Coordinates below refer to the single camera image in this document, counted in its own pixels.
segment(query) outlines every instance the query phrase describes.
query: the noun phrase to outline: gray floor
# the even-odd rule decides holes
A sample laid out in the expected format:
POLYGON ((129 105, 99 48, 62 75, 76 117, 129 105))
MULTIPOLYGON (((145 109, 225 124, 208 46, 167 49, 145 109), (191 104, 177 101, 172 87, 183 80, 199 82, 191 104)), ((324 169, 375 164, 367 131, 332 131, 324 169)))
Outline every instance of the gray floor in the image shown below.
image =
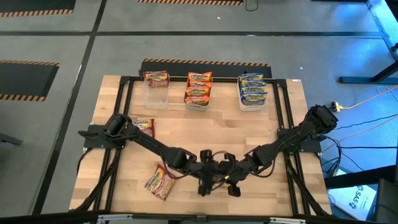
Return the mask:
MULTIPOLYGON (((100 1, 94 0, 78 1, 76 14, 68 19, 2 18, 0 31, 91 30, 99 4, 100 1)), ((389 25, 391 29, 396 28, 394 24, 389 25)), ((129 0, 108 0, 99 29, 378 31, 364 4, 308 0, 260 1, 256 12, 246 12, 241 6, 144 4, 129 0)), ((24 140, 21 147, 0 144, 0 207, 3 208, 0 217, 30 212, 87 41, 88 37, 0 37, 0 59, 60 62, 60 70, 44 103, 0 101, 0 132, 24 140)), ((142 59, 151 57, 266 62, 271 64, 274 78, 302 79, 309 106, 329 104, 331 101, 349 106, 377 94, 377 85, 342 85, 336 79, 342 75, 369 77, 394 61, 380 38, 97 37, 45 202, 45 213, 68 210, 75 183, 76 164, 83 145, 83 139, 77 131, 86 129, 91 121, 102 76, 137 75, 142 59)), ((346 125, 388 116, 397 113, 397 108, 398 101, 390 94, 343 111, 337 116, 340 119, 339 125, 346 125)), ((333 131, 330 136, 341 139, 372 125, 333 131)), ((397 125, 398 119, 341 144, 396 146, 397 125)), ((323 142, 322 145, 325 149, 330 143, 323 142)), ((346 150, 346 153, 363 169, 372 169, 393 164, 396 150, 359 149, 346 150)), ((336 149, 333 148, 324 153, 323 159, 336 155, 336 149)), ((353 172, 359 171, 347 158, 343 158, 341 167, 353 172)))

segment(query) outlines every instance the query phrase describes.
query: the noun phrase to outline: wooden table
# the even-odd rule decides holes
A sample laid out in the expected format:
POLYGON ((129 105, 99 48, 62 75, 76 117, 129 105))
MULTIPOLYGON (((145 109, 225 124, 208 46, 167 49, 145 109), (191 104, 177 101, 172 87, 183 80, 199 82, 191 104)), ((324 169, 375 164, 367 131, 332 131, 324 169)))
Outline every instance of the wooden table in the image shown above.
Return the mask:
MULTIPOLYGON (((95 124, 105 124, 112 115, 120 76, 104 76, 93 115, 95 124)), ((183 94, 186 83, 170 82, 169 107, 166 110, 147 110, 142 99, 143 82, 134 82, 129 116, 133 119, 155 118, 156 139, 168 146, 178 146, 195 153, 203 149, 228 151, 238 160, 254 147, 277 139, 278 128, 272 85, 267 85, 267 106, 262 111, 243 112, 239 109, 234 83, 214 83, 206 112, 186 110, 183 94)), ((307 104, 300 80, 287 80, 294 123, 299 124, 307 112, 307 104)), ((280 100, 287 118, 284 99, 280 100)), ((76 208, 98 182, 104 149, 93 149, 83 159, 73 191, 70 208, 76 208)), ((301 153, 305 183, 324 210, 330 206, 318 158, 301 153)), ((278 215, 291 216, 287 176, 282 153, 279 153, 274 173, 266 179, 249 175, 239 182, 241 196, 229 196, 226 189, 218 189, 202 197, 198 195, 198 180, 186 177, 176 181, 167 200, 161 201, 144 188, 160 157, 134 142, 128 142, 121 154, 112 201, 112 212, 207 214, 207 215, 278 215)), ((107 186, 100 208, 104 208, 107 186)), ((300 191, 296 186, 299 211, 302 210, 300 191)))

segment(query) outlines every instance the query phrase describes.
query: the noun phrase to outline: black cable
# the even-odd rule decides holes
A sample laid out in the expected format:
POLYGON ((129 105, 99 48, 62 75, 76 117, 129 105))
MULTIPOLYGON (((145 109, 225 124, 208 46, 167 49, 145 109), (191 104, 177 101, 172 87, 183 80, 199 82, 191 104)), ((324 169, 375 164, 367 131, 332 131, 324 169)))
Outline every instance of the black cable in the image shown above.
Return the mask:
POLYGON ((353 147, 340 147, 342 149, 398 149, 397 146, 353 146, 353 147))
POLYGON ((398 115, 398 114, 394 114, 394 115, 387 116, 387 117, 384 117, 384 118, 374 119, 374 120, 372 120, 372 121, 365 121, 365 122, 362 122, 362 123, 359 123, 359 124, 352 124, 352 125, 349 125, 349 126, 343 126, 343 127, 340 127, 340 128, 335 128, 335 129, 332 130, 332 131, 336 131, 336 130, 343 129, 343 128, 350 128, 350 127, 352 127, 352 126, 362 125, 362 124, 366 124, 366 123, 372 123, 372 122, 375 122, 375 121, 379 121, 379 120, 381 120, 381 119, 387 119, 387 118, 391 118, 391 117, 397 116, 397 115, 398 115))
POLYGON ((274 155, 274 160, 272 161, 271 171, 269 171, 269 173, 268 173, 267 175, 255 174, 255 173, 253 173, 253 172, 251 172, 250 170, 247 170, 247 169, 245 169, 245 171, 248 172, 249 174, 255 176, 255 177, 260 177, 260 178, 267 178, 267 177, 271 176, 272 173, 274 172, 275 163, 276 163, 276 157, 278 156, 279 149, 280 149, 281 146, 282 146, 282 144, 280 144, 280 145, 278 146, 278 148, 276 149, 276 152, 275 152, 275 155, 274 155))
POLYGON ((248 0, 245 0, 244 7, 247 11, 254 12, 259 8, 259 0, 256 0, 256 4, 257 4, 257 6, 255 9, 248 9, 248 0))
POLYGON ((353 162, 356 167, 358 167, 360 170, 365 171, 364 169, 362 169, 352 158, 350 158, 349 156, 347 156, 346 154, 343 153, 343 151, 341 152, 345 157, 347 157, 351 162, 353 162))
POLYGON ((347 159, 349 159, 351 162, 353 162, 353 164, 355 164, 356 167, 358 167, 360 170, 364 171, 364 169, 362 169, 354 160, 352 160, 352 158, 350 158, 349 156, 347 156, 347 155, 343 152, 342 149, 343 149, 343 148, 347 148, 347 147, 342 147, 342 146, 340 145, 340 142, 337 141, 336 139, 332 139, 331 137, 328 137, 328 136, 326 136, 326 137, 327 137, 328 139, 332 140, 332 141, 336 144, 336 147, 337 147, 339 156, 336 157, 336 158, 330 159, 329 161, 326 161, 326 162, 322 163, 322 164, 321 164, 321 167, 324 166, 325 164, 331 162, 331 161, 336 160, 336 161, 331 165, 331 167, 330 167, 328 170, 322 170, 323 172, 326 172, 327 174, 329 174, 330 172, 334 172, 334 171, 338 168, 338 166, 340 165, 340 162, 341 162, 341 155, 344 155, 345 157, 347 157, 347 159))
POLYGON ((80 156, 79 161, 77 162, 77 170, 76 170, 76 175, 79 174, 79 169, 80 169, 80 163, 83 160, 83 158, 87 155, 88 152, 90 152, 93 148, 87 148, 87 150, 83 153, 83 155, 80 156))

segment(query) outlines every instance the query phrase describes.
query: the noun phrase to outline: ramen noodle package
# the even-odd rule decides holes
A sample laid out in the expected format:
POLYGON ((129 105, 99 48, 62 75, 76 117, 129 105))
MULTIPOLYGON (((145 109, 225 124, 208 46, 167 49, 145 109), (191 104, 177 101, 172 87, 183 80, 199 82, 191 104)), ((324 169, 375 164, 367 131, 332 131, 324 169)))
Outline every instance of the ramen noodle package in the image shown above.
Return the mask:
POLYGON ((210 89, 206 87, 187 87, 185 89, 187 96, 208 96, 210 89))
POLYGON ((264 93, 266 86, 246 86, 241 88, 241 93, 264 93))
POLYGON ((265 86, 267 83, 260 80, 242 80, 241 86, 265 86))
POLYGON ((212 72, 206 72, 203 74, 188 72, 188 78, 190 81, 211 82, 211 74, 212 72))
POLYGON ((241 94, 242 104, 245 106, 261 106, 266 102, 267 93, 241 94))
POLYGON ((189 81, 189 85, 190 87, 208 87, 211 88, 211 86, 213 85, 212 82, 200 82, 200 81, 195 81, 195 80, 191 80, 189 81))
POLYGON ((209 100, 210 100, 209 96, 190 96, 184 99, 185 103, 198 105, 198 106, 207 106, 209 100))
POLYGON ((155 119, 140 120, 140 121, 133 121, 132 124, 137 126, 143 133, 146 133, 147 135, 154 138, 155 137, 154 121, 155 119))
POLYGON ((145 188, 156 197, 166 200, 174 184, 173 178, 173 174, 169 175, 163 166, 157 165, 155 174, 145 184, 145 188))
POLYGON ((169 85, 169 73, 167 71, 144 72, 144 77, 149 82, 149 87, 169 85))
POLYGON ((242 80, 262 80, 263 73, 246 73, 239 76, 239 81, 242 80))

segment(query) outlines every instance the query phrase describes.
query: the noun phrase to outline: cable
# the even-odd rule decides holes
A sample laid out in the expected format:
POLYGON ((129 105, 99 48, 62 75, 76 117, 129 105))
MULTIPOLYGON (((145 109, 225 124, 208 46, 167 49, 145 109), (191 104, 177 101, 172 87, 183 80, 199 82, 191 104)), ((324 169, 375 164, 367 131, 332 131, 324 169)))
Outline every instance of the cable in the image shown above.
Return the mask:
POLYGON ((347 159, 349 159, 351 162, 353 162, 356 167, 358 167, 360 170, 365 171, 364 169, 362 169, 352 158, 350 158, 349 156, 347 156, 346 154, 344 154, 343 151, 341 151, 342 155, 344 155, 345 157, 347 157, 347 159))
POLYGON ((374 119, 372 121, 365 121, 365 122, 362 122, 362 123, 359 123, 359 124, 352 124, 352 125, 349 125, 349 126, 343 126, 343 127, 340 127, 340 128, 335 128, 332 131, 336 131, 336 130, 343 129, 343 128, 350 128, 352 126, 358 126, 358 125, 362 125, 362 124, 366 124, 366 123, 372 123, 372 122, 375 122, 375 121, 379 121, 381 119, 387 119, 387 118, 391 118, 391 117, 397 116, 397 115, 398 114, 394 114, 394 115, 391 115, 391 116, 386 116, 386 117, 383 117, 383 118, 374 119))
MULTIPOLYGON (((393 117, 391 117, 391 118, 388 119, 387 121, 384 121, 384 122, 382 122, 382 123, 380 123, 380 124, 378 124, 378 125, 376 125, 376 126, 373 126, 373 127, 371 127, 371 128, 365 129, 364 131, 360 131, 360 132, 358 132, 358 133, 352 134, 352 135, 350 135, 350 136, 348 136, 348 137, 345 137, 345 138, 343 138, 343 139, 340 139, 340 140, 338 140, 338 141, 339 141, 339 142, 342 142, 342 141, 344 141, 344 140, 346 140, 346 139, 349 139, 349 138, 352 138, 352 137, 357 136, 357 135, 359 135, 359 134, 365 133, 366 131, 370 131, 370 130, 372 130, 372 129, 375 129, 375 128, 377 128, 377 127, 383 125, 383 124, 386 124, 387 122, 391 121, 392 119, 394 119, 394 118, 396 118, 396 117, 398 117, 398 114, 395 115, 395 116, 393 116, 393 117)), ((336 144, 336 143, 334 143, 334 144, 328 146, 322 153, 324 153, 324 152, 326 152, 327 150, 329 150, 329 149, 330 149, 332 146, 334 146, 335 144, 336 144)))
POLYGON ((395 88, 397 88, 397 87, 398 87, 398 85, 392 87, 391 89, 388 89, 388 87, 386 87, 386 88, 387 88, 386 91, 381 92, 381 93, 379 93, 379 94, 377 94, 377 95, 374 95, 374 96, 368 98, 367 100, 361 101, 361 102, 356 103, 355 105, 349 106, 349 107, 344 107, 344 106, 339 105, 339 109, 341 109, 341 110, 342 110, 342 109, 344 109, 344 110, 352 109, 352 108, 354 108, 354 107, 356 107, 356 106, 359 106, 359 105, 361 105, 361 104, 363 104, 363 103, 365 103, 365 102, 367 102, 367 101, 369 101, 369 100, 371 100, 371 99, 373 99, 373 98, 375 98, 375 97, 377 97, 377 96, 380 96, 380 95, 383 95, 383 94, 385 94, 385 93, 387 93, 387 92, 390 92, 391 90, 393 90, 393 89, 395 89, 395 88))
POLYGON ((79 161, 77 162, 77 170, 76 170, 76 175, 79 174, 79 169, 80 169, 80 163, 83 160, 83 158, 87 155, 88 152, 90 152, 93 148, 87 148, 87 150, 80 156, 79 161))
POLYGON ((397 146, 386 146, 386 147, 380 147, 380 146, 355 146, 355 147, 340 147, 342 149, 398 149, 397 146))
POLYGON ((375 205, 372 206, 371 211, 372 211, 373 215, 375 215, 375 212, 376 212, 376 211, 374 211, 375 210, 374 208, 376 208, 377 206, 385 208, 387 211, 391 212, 393 215, 398 217, 398 212, 397 211, 394 211, 393 209, 391 209, 391 208, 389 208, 389 207, 387 207, 385 205, 382 205, 382 204, 375 204, 375 205))
POLYGON ((256 11, 256 10, 259 8, 259 0, 256 0, 256 4, 257 4, 257 6, 256 6, 255 9, 248 9, 248 0, 245 0, 244 8, 245 8, 247 11, 249 11, 249 12, 254 12, 254 11, 256 11))
POLYGON ((380 87, 383 87, 383 88, 386 88, 387 90, 389 90, 386 94, 382 94, 383 96, 387 96, 387 95, 391 92, 392 95, 394 96, 394 98, 398 101, 398 98, 397 98, 396 94, 392 91, 392 88, 391 88, 391 89, 388 89, 387 85, 378 86, 378 87, 376 88, 376 91, 377 91, 378 93, 380 93, 380 91, 379 91, 379 88, 380 88, 380 87))
POLYGON ((362 171, 364 171, 364 169, 362 169, 354 160, 352 160, 352 158, 350 158, 349 156, 347 156, 344 152, 343 152, 343 150, 342 150, 342 146, 340 145, 340 142, 339 141, 337 141, 336 139, 332 139, 331 137, 328 137, 328 136, 326 136, 328 139, 330 139, 330 140, 332 140, 335 144, 336 144, 336 146, 337 146, 337 150, 338 150, 338 157, 336 157, 336 158, 333 158, 333 159, 330 159, 329 161, 326 161, 326 162, 324 162, 324 163, 322 163, 321 164, 321 167, 323 166, 323 165, 325 165, 325 164, 327 164, 327 163, 329 163, 329 162, 331 162, 331 161, 334 161, 334 160, 336 160, 332 165, 331 165, 331 167, 328 169, 328 170, 322 170, 323 172, 326 172, 327 174, 329 174, 330 172, 334 172, 337 168, 338 168, 338 166, 340 165, 340 162, 341 162, 341 155, 344 155, 345 157, 347 157, 351 162, 353 162, 354 164, 355 164, 355 166, 356 167, 358 167, 360 170, 362 170, 362 171))
POLYGON ((322 167, 322 166, 324 166, 325 164, 327 164, 327 163, 329 163, 329 162, 331 162, 331 161, 335 161, 334 163, 332 163, 332 165, 329 167, 328 170, 322 170, 323 172, 329 174, 329 173, 331 173, 331 172, 334 172, 334 171, 338 168, 338 166, 340 165, 340 162, 341 162, 341 154, 343 153, 343 151, 342 151, 342 149, 340 148, 341 146, 340 146, 340 142, 339 142, 339 141, 337 141, 336 139, 332 139, 331 137, 328 137, 328 136, 326 136, 326 138, 332 140, 332 141, 336 144, 337 150, 338 150, 338 157, 333 158, 333 159, 330 159, 329 161, 326 161, 326 162, 324 162, 324 163, 321 164, 321 167, 322 167))
POLYGON ((247 170, 247 169, 245 169, 245 171, 246 172, 248 172, 249 174, 251 174, 251 175, 253 175, 253 176, 255 176, 255 177, 260 177, 260 178, 267 178, 267 177, 269 177, 269 176, 271 176, 272 175, 272 173, 274 172, 274 169, 275 169, 275 163, 276 163, 276 157, 278 156, 278 153, 279 153, 279 149, 280 149, 280 147, 282 146, 282 144, 280 144, 279 146, 278 146, 278 148, 276 149, 276 152, 275 152, 275 155, 274 155, 274 160, 272 160, 272 167, 271 167, 271 171, 269 171, 269 173, 267 174, 267 175, 259 175, 259 174, 255 174, 255 173, 253 173, 253 172, 251 172, 250 170, 247 170))

